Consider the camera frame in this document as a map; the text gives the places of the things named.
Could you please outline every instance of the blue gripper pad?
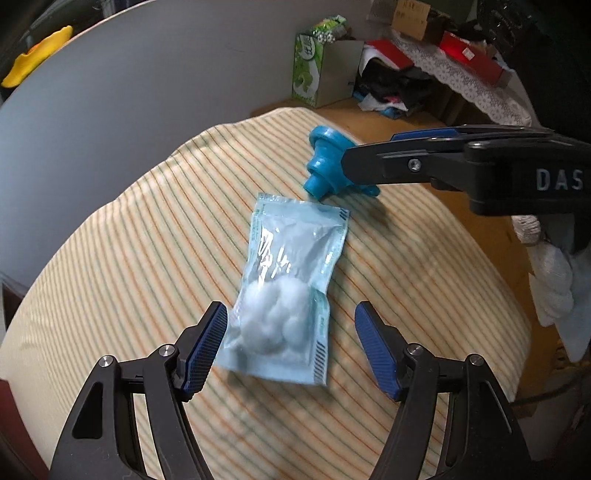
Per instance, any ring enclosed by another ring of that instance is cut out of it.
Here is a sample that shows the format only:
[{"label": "blue gripper pad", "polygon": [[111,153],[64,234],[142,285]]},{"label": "blue gripper pad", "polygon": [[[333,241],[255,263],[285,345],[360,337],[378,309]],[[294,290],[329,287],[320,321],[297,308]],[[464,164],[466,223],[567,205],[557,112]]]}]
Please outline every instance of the blue gripper pad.
[{"label": "blue gripper pad", "polygon": [[402,132],[392,136],[390,141],[410,140],[412,138],[431,138],[431,137],[458,137],[460,134],[455,128],[430,128],[428,130],[413,130],[411,132]]},{"label": "blue gripper pad", "polygon": [[187,378],[182,390],[188,395],[203,389],[227,327],[228,311],[224,304],[220,304],[187,361]]},{"label": "blue gripper pad", "polygon": [[392,400],[398,400],[402,389],[396,378],[396,360],[363,303],[355,308],[355,329],[380,390]]}]

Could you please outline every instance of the blue packet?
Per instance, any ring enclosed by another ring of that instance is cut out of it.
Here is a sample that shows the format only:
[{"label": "blue packet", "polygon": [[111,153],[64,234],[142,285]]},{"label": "blue packet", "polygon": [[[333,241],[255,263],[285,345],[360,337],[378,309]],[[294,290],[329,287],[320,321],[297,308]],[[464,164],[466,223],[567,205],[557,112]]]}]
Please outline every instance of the blue packet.
[{"label": "blue packet", "polygon": [[349,211],[260,194],[248,260],[216,365],[269,380],[326,385],[326,290]]}]

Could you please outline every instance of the pile of clothes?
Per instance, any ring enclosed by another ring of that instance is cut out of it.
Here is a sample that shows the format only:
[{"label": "pile of clothes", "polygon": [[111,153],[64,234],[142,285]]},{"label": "pile of clothes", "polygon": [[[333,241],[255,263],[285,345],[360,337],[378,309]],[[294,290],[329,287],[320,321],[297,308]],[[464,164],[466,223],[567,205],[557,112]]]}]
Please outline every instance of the pile of clothes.
[{"label": "pile of clothes", "polygon": [[363,47],[353,96],[361,110],[398,118],[422,108],[433,81],[392,42],[375,40]]}]

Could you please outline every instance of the cardboard box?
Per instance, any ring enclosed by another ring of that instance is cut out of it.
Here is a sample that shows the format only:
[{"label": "cardboard box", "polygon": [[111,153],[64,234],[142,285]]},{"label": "cardboard box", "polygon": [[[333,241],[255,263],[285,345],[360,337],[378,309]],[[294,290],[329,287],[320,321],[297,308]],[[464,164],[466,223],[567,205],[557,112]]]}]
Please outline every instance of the cardboard box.
[{"label": "cardboard box", "polygon": [[453,33],[445,32],[439,48],[446,55],[466,65],[485,82],[494,86],[505,86],[509,72],[497,62],[491,60],[481,48],[473,46],[467,40],[457,37]]},{"label": "cardboard box", "polygon": [[292,97],[318,108],[353,95],[361,40],[337,40],[325,45],[312,35],[295,38]]},{"label": "cardboard box", "polygon": [[444,13],[418,0],[398,0],[392,28],[419,41],[439,45],[443,32],[451,23]]},{"label": "cardboard box", "polygon": [[392,28],[416,40],[422,40],[427,29],[431,5],[418,0],[400,0],[394,11]]}]

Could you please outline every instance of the wooden table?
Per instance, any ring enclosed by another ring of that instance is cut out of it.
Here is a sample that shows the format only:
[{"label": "wooden table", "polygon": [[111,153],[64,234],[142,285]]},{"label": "wooden table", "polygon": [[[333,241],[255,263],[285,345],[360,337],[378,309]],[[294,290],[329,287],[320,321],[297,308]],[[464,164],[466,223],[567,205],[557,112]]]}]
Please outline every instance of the wooden table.
[{"label": "wooden table", "polygon": [[[257,109],[252,116],[286,106],[308,107],[297,100],[285,100]],[[362,112],[353,99],[336,102],[315,111],[366,143],[389,140],[394,133],[445,126],[426,112],[397,120],[376,112]],[[515,236],[511,219],[475,215],[468,207],[465,193],[441,192],[430,185],[424,187],[437,196],[470,232],[523,307],[531,323],[531,352],[521,377],[518,397],[540,393],[553,369],[558,333],[554,326],[544,328],[538,323],[528,283],[530,261],[525,247]]]}]

